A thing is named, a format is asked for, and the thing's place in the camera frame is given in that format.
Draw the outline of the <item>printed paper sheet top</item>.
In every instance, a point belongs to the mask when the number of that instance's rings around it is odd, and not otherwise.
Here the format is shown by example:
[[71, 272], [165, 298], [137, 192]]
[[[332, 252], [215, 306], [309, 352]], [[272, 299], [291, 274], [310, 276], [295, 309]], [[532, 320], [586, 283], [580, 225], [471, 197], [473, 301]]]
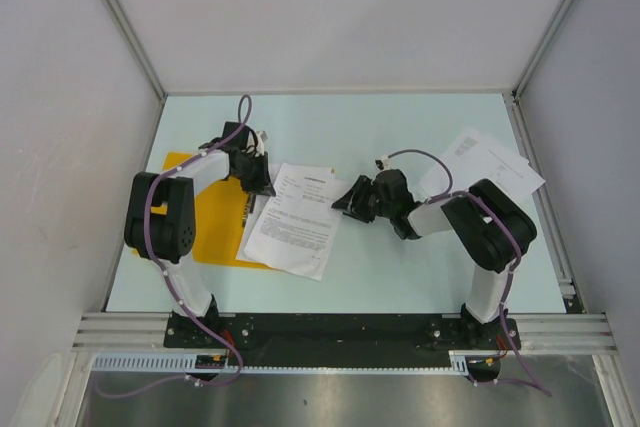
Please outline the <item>printed paper sheet top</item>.
[[243, 230], [236, 259], [282, 270], [281, 242], [277, 239], [279, 218], [272, 216], [272, 207], [273, 202], [266, 197], [256, 198], [254, 210], [249, 214]]

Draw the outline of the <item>right aluminium corner post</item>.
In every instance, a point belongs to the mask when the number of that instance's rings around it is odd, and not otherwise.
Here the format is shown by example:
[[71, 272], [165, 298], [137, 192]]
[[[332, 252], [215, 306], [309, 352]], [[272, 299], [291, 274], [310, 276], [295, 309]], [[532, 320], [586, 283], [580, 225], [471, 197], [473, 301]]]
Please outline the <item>right aluminium corner post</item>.
[[518, 77], [517, 82], [515, 83], [513, 89], [511, 90], [511, 95], [514, 99], [519, 99], [522, 97], [524, 92], [526, 91], [529, 83], [533, 79], [537, 70], [541, 66], [544, 61], [547, 52], [551, 48], [554, 43], [556, 37], [559, 35], [562, 27], [566, 23], [569, 14], [571, 13], [574, 4], [578, 0], [560, 0], [558, 5], [553, 11], [553, 14], [547, 23], [543, 34], [539, 41], [536, 43], [536, 46], [529, 57], [522, 73]]

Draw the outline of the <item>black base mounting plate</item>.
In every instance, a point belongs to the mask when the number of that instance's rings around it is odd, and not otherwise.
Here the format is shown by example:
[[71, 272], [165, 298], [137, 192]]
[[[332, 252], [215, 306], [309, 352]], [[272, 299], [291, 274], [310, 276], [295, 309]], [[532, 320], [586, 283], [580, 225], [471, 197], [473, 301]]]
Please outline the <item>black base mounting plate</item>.
[[495, 354], [520, 346], [515, 320], [471, 345], [458, 314], [236, 313], [201, 322], [241, 354], [246, 368], [445, 367], [454, 350]]

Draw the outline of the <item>aluminium frame rail front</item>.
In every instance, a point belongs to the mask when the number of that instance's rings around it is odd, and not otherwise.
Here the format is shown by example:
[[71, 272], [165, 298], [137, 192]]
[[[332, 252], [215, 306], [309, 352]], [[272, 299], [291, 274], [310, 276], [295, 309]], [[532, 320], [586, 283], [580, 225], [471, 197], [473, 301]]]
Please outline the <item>aluminium frame rail front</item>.
[[[609, 355], [617, 352], [604, 314], [513, 314], [525, 355]], [[76, 352], [159, 353], [167, 313], [85, 313], [72, 342]]]

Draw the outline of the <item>left aluminium corner post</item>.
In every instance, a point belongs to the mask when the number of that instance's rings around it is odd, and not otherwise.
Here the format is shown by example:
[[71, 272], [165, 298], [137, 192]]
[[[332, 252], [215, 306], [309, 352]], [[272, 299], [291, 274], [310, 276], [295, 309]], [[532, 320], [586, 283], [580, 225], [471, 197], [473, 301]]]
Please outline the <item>left aluminium corner post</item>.
[[126, 47], [133, 56], [134, 62], [140, 69], [144, 79], [153, 91], [155, 97], [164, 104], [167, 92], [162, 86], [160, 78], [153, 67], [146, 49], [141, 42], [129, 15], [126, 13], [121, 0], [101, 0], [109, 17], [122, 37]]

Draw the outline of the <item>orange plastic folder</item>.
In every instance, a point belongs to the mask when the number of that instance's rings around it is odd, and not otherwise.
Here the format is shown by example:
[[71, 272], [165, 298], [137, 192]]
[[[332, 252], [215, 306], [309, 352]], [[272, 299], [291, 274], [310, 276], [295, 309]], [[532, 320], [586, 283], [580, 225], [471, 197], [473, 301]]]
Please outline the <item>orange plastic folder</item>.
[[[168, 168], [184, 154], [171, 153], [168, 155], [165, 167]], [[275, 175], [270, 172], [274, 185]], [[241, 211], [241, 225], [236, 231], [230, 227], [224, 227], [220, 221], [208, 222], [201, 214], [197, 216], [196, 243], [192, 249], [195, 262], [201, 264], [224, 265], [234, 267], [252, 267], [259, 269], [273, 269], [251, 261], [237, 260], [236, 254], [240, 247], [243, 234]]]

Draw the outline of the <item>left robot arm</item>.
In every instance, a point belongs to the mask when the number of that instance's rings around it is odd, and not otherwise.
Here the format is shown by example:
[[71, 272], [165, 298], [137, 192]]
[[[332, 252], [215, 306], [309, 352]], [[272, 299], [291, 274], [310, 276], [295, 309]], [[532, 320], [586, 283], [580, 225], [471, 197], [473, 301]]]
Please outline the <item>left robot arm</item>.
[[192, 254], [197, 216], [236, 231], [248, 201], [276, 194], [266, 140], [264, 131], [228, 121], [223, 134], [197, 153], [180, 156], [160, 173], [139, 172], [132, 182], [125, 244], [159, 268], [174, 312], [189, 318], [187, 336], [202, 347], [219, 339], [221, 323]]

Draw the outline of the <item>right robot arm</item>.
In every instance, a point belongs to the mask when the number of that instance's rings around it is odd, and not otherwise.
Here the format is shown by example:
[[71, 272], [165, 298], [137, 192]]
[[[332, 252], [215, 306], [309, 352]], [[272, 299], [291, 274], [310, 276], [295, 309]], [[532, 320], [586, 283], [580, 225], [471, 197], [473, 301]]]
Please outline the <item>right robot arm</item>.
[[508, 329], [506, 304], [514, 271], [537, 229], [494, 182], [481, 179], [465, 191], [419, 202], [404, 173], [387, 169], [373, 179], [359, 176], [332, 208], [363, 223], [384, 218], [402, 240], [454, 232], [475, 264], [471, 290], [461, 307], [460, 337], [473, 348], [484, 348], [499, 330]]

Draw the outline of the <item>aluminium corner post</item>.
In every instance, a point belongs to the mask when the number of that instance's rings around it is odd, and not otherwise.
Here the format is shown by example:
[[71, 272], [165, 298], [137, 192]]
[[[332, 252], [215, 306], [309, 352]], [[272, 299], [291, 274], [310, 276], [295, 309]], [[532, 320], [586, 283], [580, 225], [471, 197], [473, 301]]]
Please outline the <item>aluminium corner post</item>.
[[514, 99], [519, 99], [522, 97], [524, 92], [526, 91], [529, 83], [533, 79], [537, 70], [541, 66], [544, 61], [547, 52], [551, 48], [554, 43], [556, 37], [559, 35], [562, 27], [566, 23], [569, 14], [571, 13], [574, 4], [578, 0], [560, 0], [558, 5], [553, 11], [553, 14], [547, 23], [543, 34], [539, 41], [536, 43], [536, 46], [529, 57], [522, 73], [518, 77], [517, 82], [515, 83], [513, 89], [511, 90], [511, 95]]
[[101, 0], [109, 17], [122, 37], [126, 47], [133, 56], [134, 62], [140, 69], [144, 79], [153, 91], [155, 97], [164, 104], [167, 92], [162, 86], [160, 78], [153, 67], [146, 49], [141, 42], [129, 15], [126, 13], [121, 0]]

